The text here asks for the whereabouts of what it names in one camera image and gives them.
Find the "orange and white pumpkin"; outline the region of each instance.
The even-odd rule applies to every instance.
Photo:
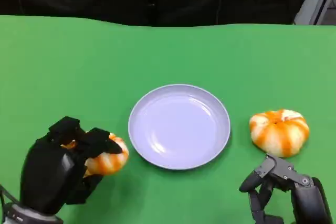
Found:
[[[250,119],[249,126],[253,143],[265,152],[279,157],[299,153],[309,135],[306,120],[293,110],[255,114]]]
[[[113,133],[110,133],[109,139],[115,141],[120,146],[122,153],[110,154],[103,152],[98,157],[88,158],[85,162],[85,165],[87,166],[85,177],[93,174],[110,175],[119,171],[126,164],[129,151],[124,141]],[[75,140],[68,145],[62,145],[62,147],[67,149],[74,148],[75,146]]]

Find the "table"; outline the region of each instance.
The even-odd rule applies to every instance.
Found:
[[[10,16],[2,16],[0,26],[0,182],[16,197],[29,147],[69,115],[84,129],[100,127],[124,138],[130,159],[86,205],[64,206],[58,215],[65,223],[253,223],[238,187],[264,153],[251,143],[248,120],[286,108],[301,112],[311,128],[301,154],[289,160],[320,178],[336,217],[336,28],[150,28]],[[199,169],[152,166],[128,139],[137,100],[169,83],[200,86],[228,109],[229,145]],[[294,221],[289,193],[275,192],[267,211]]]

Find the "plate rim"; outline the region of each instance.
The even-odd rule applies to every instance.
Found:
[[[134,144],[134,140],[132,139],[132,135],[131,135],[131,131],[130,131],[130,125],[131,125],[131,118],[134,114],[134,111],[135,109],[137,108],[138,104],[145,98],[147,97],[148,95],[150,95],[151,93],[159,90],[159,89],[164,89],[164,88],[167,88],[167,87],[171,87],[171,86],[186,86],[186,87],[191,87],[191,88],[196,88],[196,89],[199,89],[199,90],[202,90],[203,92],[209,94],[210,96],[214,97],[215,100],[217,100],[217,102],[222,106],[227,118],[228,118],[228,135],[227,135],[227,138],[223,141],[223,146],[221,148],[218,149],[218,151],[215,152],[215,155],[209,159],[208,161],[204,161],[198,165],[192,165],[192,166],[188,166],[188,167],[183,167],[183,168],[178,168],[178,167],[169,167],[169,166],[165,166],[165,165],[162,165],[162,164],[158,164],[156,162],[152,162],[150,160],[148,160],[142,152],[140,152],[136,145]],[[158,166],[158,167],[161,167],[161,168],[164,168],[164,169],[169,169],[169,170],[189,170],[189,169],[195,169],[197,167],[201,167],[209,162],[211,162],[212,160],[214,160],[222,151],[223,149],[225,148],[225,146],[227,145],[229,139],[230,139],[230,135],[231,135],[231,119],[230,119],[230,116],[229,116],[229,113],[227,112],[225,106],[223,105],[223,103],[220,101],[220,99],[218,99],[215,95],[213,95],[212,93],[210,93],[209,91],[203,89],[203,88],[200,88],[198,86],[195,86],[195,85],[191,85],[191,84],[183,84],[183,83],[177,83],[177,84],[167,84],[167,85],[164,85],[164,86],[160,86],[160,87],[157,87],[155,89],[152,89],[151,91],[147,92],[145,95],[143,95],[137,102],[136,104],[134,105],[134,107],[132,108],[132,111],[130,113],[130,116],[129,116],[129,119],[128,119],[128,135],[129,135],[129,138],[130,138],[130,141],[134,147],[134,149],[136,150],[136,152],[143,158],[145,159],[147,162],[155,165],[155,166]]]

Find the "striped pumpkin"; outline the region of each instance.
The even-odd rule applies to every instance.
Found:
[[[309,135],[304,117],[292,110],[255,114],[250,119],[249,126],[253,143],[265,152],[279,157],[299,153]]]
[[[101,153],[98,157],[88,158],[85,162],[87,170],[85,172],[85,177],[100,174],[100,175],[110,175],[119,171],[125,164],[129,156],[129,151],[127,146],[120,137],[116,137],[113,133],[110,133],[109,139],[115,141],[122,149],[120,154],[110,154]],[[63,145],[64,148],[74,148],[76,142],[72,141],[68,145]]]

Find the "robotic finger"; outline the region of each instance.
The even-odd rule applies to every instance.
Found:
[[[255,189],[259,185],[261,188],[257,192]],[[282,218],[264,213],[273,188],[291,191],[296,224],[332,224],[320,181],[297,173],[291,163],[270,154],[266,155],[262,165],[256,168],[239,188],[241,192],[249,193],[250,208],[256,224],[283,223]]]

